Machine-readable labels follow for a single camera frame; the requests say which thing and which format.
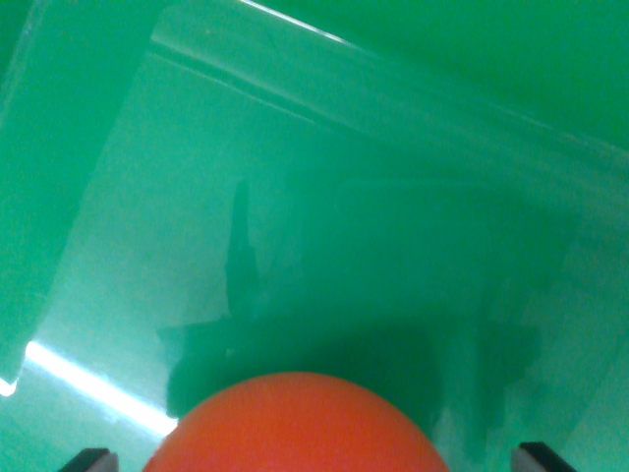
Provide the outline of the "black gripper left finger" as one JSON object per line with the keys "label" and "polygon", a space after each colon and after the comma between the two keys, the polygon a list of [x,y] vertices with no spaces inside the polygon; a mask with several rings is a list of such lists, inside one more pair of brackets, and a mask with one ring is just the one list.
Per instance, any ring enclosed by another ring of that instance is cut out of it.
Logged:
{"label": "black gripper left finger", "polygon": [[60,472],[118,472],[119,457],[108,448],[84,448]]}

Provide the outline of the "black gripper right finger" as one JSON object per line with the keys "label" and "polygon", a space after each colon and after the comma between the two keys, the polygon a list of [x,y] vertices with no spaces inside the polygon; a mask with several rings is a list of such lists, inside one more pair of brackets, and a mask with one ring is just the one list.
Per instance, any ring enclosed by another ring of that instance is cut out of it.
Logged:
{"label": "black gripper right finger", "polygon": [[511,472],[576,472],[544,442],[521,442],[510,453]]}

